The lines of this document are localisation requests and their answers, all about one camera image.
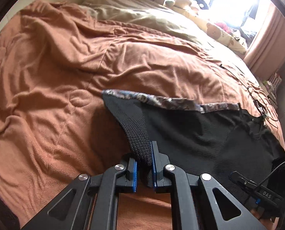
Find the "black knit garment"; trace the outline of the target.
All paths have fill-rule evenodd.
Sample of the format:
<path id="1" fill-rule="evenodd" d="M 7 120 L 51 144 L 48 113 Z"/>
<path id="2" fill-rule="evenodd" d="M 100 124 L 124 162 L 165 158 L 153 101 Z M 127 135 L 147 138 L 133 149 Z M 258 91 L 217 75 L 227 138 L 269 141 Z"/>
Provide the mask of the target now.
<path id="1" fill-rule="evenodd" d="M 151 184 L 151 142 L 170 162 L 193 175 L 209 173 L 239 200 L 244 192 L 233 171 L 260 182 L 285 154 L 262 117 L 237 103 L 197 104 L 126 90 L 104 90 L 102 98 L 118 121 L 139 162 L 142 182 Z"/>

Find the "orange-brown fleece blanket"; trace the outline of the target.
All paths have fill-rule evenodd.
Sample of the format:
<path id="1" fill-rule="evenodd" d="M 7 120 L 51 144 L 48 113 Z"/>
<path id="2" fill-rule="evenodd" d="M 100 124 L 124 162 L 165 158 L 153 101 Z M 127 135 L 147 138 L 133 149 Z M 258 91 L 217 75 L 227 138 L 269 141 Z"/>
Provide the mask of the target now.
<path id="1" fill-rule="evenodd" d="M 232 51 L 34 1 L 0 33 L 0 229 L 20 229 L 77 175 L 129 152 L 105 89 L 238 102 L 252 115 L 249 96 L 266 100 Z"/>

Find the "white bedside cabinet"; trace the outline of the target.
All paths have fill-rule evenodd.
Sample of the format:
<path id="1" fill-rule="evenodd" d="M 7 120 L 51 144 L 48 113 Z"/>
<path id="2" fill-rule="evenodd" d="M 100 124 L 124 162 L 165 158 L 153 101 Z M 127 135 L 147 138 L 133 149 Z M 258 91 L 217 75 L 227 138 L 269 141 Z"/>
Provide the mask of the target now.
<path id="1" fill-rule="evenodd" d="M 282 78 L 279 76 L 278 73 L 272 74 L 272 76 L 268 80 L 258 80 L 259 85 L 261 86 L 262 90 L 268 97 L 270 104 L 277 109 L 277 89 L 279 88 Z"/>

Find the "pink curtain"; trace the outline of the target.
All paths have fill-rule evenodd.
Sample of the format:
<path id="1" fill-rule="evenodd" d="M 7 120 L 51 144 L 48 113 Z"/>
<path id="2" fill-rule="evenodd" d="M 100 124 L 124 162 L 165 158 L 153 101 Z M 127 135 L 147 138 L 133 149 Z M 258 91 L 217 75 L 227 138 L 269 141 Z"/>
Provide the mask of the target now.
<path id="1" fill-rule="evenodd" d="M 266 80 L 285 61 L 285 17 L 274 5 L 263 16 L 261 29 L 243 60 L 255 76 Z"/>

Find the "cartoon bear pillow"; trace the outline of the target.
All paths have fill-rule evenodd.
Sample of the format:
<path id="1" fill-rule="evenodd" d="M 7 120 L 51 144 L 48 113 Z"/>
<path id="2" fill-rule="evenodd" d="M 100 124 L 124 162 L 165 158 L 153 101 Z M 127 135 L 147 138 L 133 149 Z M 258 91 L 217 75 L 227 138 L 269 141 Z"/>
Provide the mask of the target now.
<path id="1" fill-rule="evenodd" d="M 189 6 L 186 6 L 185 8 L 173 6 L 173 10 L 193 21 L 200 30 L 205 32 L 212 39 L 228 47 L 230 50 L 242 55 L 247 52 L 248 47 L 243 37 L 226 32 L 221 26 L 218 26 L 213 22 L 208 14 L 202 10 L 196 12 Z"/>

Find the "beige bed sheet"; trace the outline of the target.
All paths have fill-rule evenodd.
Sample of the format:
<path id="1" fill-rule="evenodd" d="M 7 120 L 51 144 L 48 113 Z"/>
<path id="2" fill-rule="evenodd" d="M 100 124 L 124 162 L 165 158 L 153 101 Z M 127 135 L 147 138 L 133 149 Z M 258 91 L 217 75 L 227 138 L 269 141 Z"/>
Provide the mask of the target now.
<path id="1" fill-rule="evenodd" d="M 189 0 L 174 0 L 172 4 L 178 8 L 185 8 L 189 6 Z M 144 26 L 191 41 L 206 51 L 219 53 L 232 51 L 209 37 L 193 21 L 175 12 L 173 6 L 168 8 L 150 0 L 85 0 L 80 5 L 97 20 L 112 20 Z"/>

